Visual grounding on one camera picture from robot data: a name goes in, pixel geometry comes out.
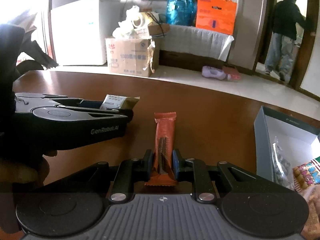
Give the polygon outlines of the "operator left hand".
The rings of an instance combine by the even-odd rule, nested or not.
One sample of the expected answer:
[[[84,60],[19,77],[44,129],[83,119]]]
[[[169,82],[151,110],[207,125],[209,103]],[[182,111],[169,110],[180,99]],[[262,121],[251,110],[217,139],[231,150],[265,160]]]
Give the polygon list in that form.
[[[43,183],[50,171],[44,156],[55,157],[57,151],[1,155],[1,184]]]

